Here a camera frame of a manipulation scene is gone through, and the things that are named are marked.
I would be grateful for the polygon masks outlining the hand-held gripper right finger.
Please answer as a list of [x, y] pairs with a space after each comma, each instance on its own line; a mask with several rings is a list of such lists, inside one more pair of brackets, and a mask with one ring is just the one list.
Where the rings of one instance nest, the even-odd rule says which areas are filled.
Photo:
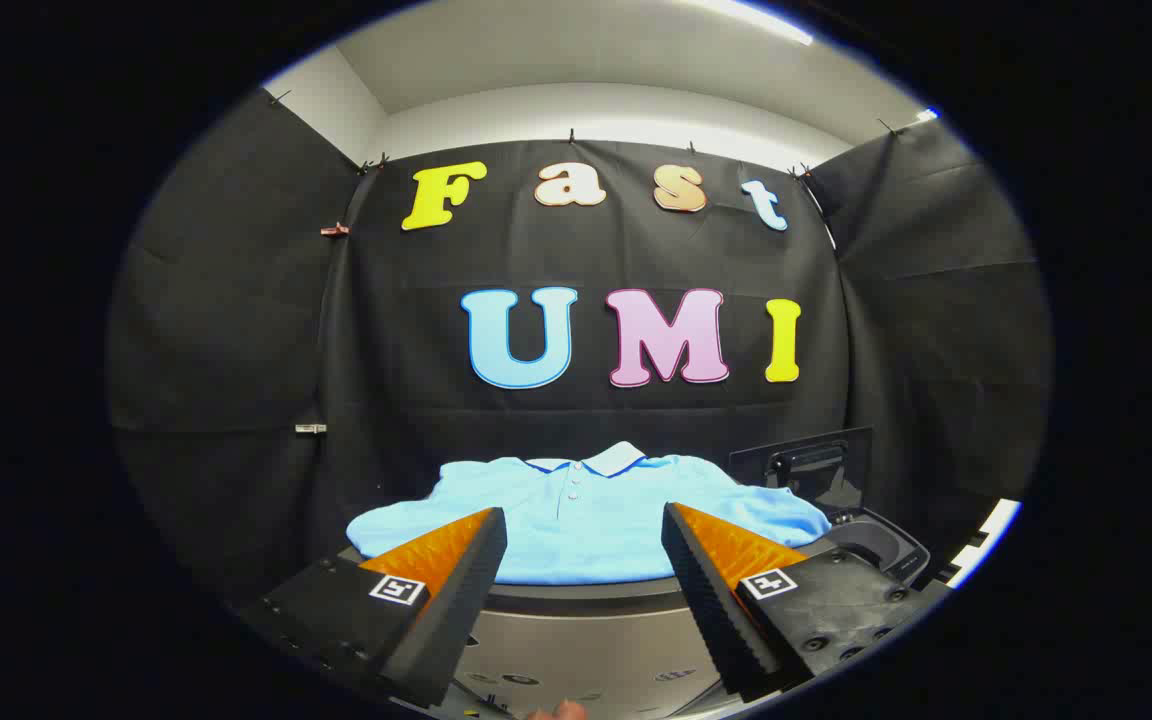
[[864, 550], [806, 555], [684, 503], [660, 543], [728, 694], [760, 700], [858, 661], [927, 614], [927, 597]]

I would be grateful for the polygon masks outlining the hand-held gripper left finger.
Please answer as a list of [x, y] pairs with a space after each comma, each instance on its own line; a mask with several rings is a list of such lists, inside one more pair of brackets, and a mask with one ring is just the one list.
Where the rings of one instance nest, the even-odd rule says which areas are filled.
[[505, 511], [488, 507], [374, 558], [319, 559], [241, 616], [271, 646], [367, 702], [438, 706], [506, 548]]

